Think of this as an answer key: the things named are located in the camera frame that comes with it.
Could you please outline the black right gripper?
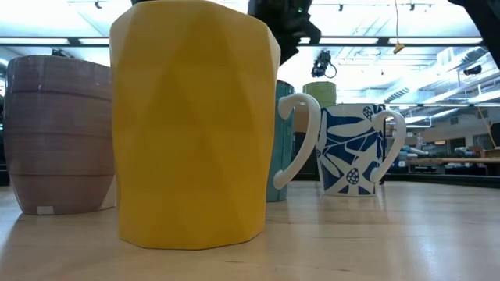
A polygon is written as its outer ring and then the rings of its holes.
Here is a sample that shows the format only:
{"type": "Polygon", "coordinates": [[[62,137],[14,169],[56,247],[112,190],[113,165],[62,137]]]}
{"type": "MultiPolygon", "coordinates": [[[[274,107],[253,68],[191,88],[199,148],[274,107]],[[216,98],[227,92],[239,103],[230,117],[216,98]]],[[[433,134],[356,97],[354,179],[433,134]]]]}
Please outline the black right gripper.
{"type": "MultiPolygon", "coordinates": [[[[310,22],[312,0],[249,0],[248,14],[264,22],[277,36],[308,37],[310,44],[318,44],[320,29],[310,22]]],[[[280,41],[280,64],[298,53],[299,39],[280,41]]]]}

